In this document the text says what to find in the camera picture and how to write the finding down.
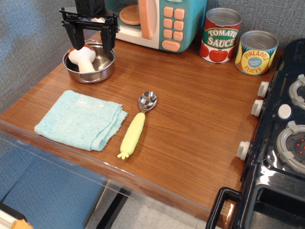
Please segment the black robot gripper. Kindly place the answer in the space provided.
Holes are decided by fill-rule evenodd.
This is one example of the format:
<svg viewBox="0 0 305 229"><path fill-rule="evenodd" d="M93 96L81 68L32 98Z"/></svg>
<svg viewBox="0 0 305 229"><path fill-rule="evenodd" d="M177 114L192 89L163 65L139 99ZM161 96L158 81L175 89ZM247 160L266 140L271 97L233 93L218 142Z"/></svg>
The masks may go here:
<svg viewBox="0 0 305 229"><path fill-rule="evenodd" d="M84 45L83 29L101 31L103 51L108 54L115 47L119 32L117 14L105 7L103 0L76 0L74 7L62 7L62 24L76 50Z"/></svg>

